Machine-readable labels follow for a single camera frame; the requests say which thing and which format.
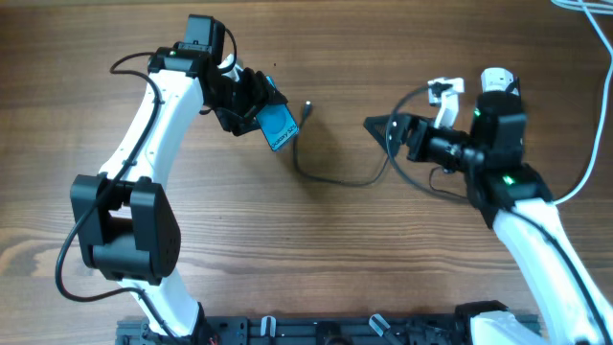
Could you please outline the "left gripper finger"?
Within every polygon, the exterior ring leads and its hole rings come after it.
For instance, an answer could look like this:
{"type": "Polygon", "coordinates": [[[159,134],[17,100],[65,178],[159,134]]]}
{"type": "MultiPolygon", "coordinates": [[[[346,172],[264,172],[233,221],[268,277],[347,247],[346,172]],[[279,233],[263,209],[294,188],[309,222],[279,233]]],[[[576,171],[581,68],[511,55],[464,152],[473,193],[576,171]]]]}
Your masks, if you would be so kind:
{"type": "Polygon", "coordinates": [[[261,129],[261,125],[257,120],[245,120],[238,114],[225,108],[217,108],[216,117],[222,129],[231,132],[234,136],[241,136],[251,131],[261,129]]]}
{"type": "Polygon", "coordinates": [[[254,105],[285,105],[287,103],[287,97],[262,71],[255,73],[254,105]]]}

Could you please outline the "Galaxy S25 smartphone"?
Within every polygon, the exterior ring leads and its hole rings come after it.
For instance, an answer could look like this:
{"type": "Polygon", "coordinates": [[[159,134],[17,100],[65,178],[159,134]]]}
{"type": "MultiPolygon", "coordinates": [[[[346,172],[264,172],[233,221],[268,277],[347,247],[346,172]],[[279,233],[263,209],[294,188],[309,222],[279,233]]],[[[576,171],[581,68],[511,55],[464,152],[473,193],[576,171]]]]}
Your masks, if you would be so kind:
{"type": "MultiPolygon", "coordinates": [[[[274,80],[270,76],[267,77],[276,86],[274,80]]],[[[287,104],[257,106],[255,118],[261,125],[261,132],[272,151],[280,150],[299,133],[299,126],[287,104]]]]}

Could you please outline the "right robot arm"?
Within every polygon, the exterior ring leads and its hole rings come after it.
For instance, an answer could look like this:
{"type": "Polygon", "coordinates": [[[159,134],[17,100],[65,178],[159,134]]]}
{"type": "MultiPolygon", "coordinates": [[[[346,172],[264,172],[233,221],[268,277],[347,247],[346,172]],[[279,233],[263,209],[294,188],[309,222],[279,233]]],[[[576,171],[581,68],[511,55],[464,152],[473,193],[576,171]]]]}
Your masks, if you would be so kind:
{"type": "Polygon", "coordinates": [[[609,344],[612,306],[580,261],[541,175],[523,160],[527,115],[519,96],[477,97],[468,132],[393,109],[364,127],[391,162],[401,146],[408,160],[462,173],[466,201],[477,209],[519,266],[557,344],[609,344]]]}

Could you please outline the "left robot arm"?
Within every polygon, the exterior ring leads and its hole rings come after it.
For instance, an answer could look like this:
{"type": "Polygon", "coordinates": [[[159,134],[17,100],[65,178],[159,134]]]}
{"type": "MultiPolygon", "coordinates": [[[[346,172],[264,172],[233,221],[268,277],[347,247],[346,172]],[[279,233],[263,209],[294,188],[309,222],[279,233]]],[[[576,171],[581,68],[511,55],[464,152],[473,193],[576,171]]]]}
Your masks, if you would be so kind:
{"type": "Polygon", "coordinates": [[[274,81],[225,53],[233,39],[222,22],[193,14],[182,40],[147,53],[146,93],[123,141],[98,173],[77,176],[71,187],[68,242],[136,299],[148,319],[143,336],[157,344],[220,340],[178,272],[181,232],[166,195],[193,119],[214,113],[236,136],[258,130],[274,151],[299,131],[274,81]]]}

